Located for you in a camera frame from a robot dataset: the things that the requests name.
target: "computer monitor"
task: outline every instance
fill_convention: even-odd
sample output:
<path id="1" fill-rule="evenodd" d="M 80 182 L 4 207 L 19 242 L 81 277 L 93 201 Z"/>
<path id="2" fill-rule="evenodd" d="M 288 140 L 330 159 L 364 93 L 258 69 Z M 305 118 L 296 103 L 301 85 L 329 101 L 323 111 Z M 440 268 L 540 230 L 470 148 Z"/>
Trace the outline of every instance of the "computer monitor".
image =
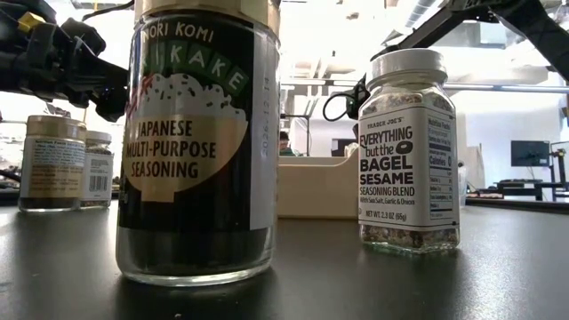
<path id="1" fill-rule="evenodd" d="M 549 141 L 512 141 L 512 166 L 549 166 Z"/>
<path id="2" fill-rule="evenodd" d="M 332 139 L 332 156 L 345 156 L 344 148 L 357 142 L 356 139 Z"/>

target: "black countertop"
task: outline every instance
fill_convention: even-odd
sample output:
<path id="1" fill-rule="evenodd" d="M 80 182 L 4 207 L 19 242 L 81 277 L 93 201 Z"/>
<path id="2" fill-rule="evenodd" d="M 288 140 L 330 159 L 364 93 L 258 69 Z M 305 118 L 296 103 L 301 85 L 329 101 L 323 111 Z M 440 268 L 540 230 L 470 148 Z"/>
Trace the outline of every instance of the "black countertop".
<path id="1" fill-rule="evenodd" d="M 116 206 L 0 209 L 0 319 L 565 319 L 569 216 L 468 207 L 454 254 L 367 250 L 354 221 L 280 220 L 272 269 L 209 288 L 123 279 Z"/>

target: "rice illustration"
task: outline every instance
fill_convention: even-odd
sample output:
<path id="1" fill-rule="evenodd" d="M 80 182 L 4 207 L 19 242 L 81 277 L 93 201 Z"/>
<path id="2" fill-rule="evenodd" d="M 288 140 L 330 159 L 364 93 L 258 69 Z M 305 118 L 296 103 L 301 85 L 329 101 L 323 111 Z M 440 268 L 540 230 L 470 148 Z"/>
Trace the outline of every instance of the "rice illustration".
<path id="1" fill-rule="evenodd" d="M 147 116 L 215 116 L 246 121 L 242 109 L 231 106 L 231 95 L 218 84 L 203 87 L 193 76 L 153 75 L 142 90 L 133 117 Z"/>

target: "glass jar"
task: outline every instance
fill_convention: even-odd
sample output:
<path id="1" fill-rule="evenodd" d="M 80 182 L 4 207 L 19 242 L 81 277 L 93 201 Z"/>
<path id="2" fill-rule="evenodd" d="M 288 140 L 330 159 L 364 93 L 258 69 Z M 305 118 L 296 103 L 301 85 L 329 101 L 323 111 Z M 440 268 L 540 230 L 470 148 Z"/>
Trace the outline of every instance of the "glass jar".
<path id="1" fill-rule="evenodd" d="M 113 152 L 110 133 L 88 131 L 85 142 L 81 208 L 108 208 L 113 186 Z"/>
<path id="2" fill-rule="evenodd" d="M 175 2 L 132 40 L 116 261 L 146 284 L 234 282 L 273 252 L 279 42 L 233 7 L 266 1 Z"/>
<path id="3" fill-rule="evenodd" d="M 455 108 L 440 53 L 372 61 L 359 111 L 359 224 L 365 244 L 424 253 L 459 243 Z"/>
<path id="4" fill-rule="evenodd" d="M 85 124 L 61 116 L 29 116 L 19 207 L 22 212 L 79 208 Z"/>

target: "product label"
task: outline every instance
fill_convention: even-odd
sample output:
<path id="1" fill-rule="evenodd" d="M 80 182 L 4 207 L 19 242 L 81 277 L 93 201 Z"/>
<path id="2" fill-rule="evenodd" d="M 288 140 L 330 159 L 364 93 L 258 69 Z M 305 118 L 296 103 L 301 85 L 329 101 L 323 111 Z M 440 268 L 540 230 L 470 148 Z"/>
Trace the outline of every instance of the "product label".
<path id="1" fill-rule="evenodd" d="M 452 112 L 420 104 L 360 118 L 361 224 L 459 226 L 455 125 Z"/>
<path id="2" fill-rule="evenodd" d="M 85 154 L 84 201 L 110 200 L 113 186 L 113 156 Z"/>
<path id="3" fill-rule="evenodd" d="M 20 197 L 80 197 L 84 143 L 26 138 Z"/>
<path id="4" fill-rule="evenodd" d="M 119 224 L 248 230 L 273 223 L 276 38 L 196 11 L 147 20 L 132 41 Z"/>

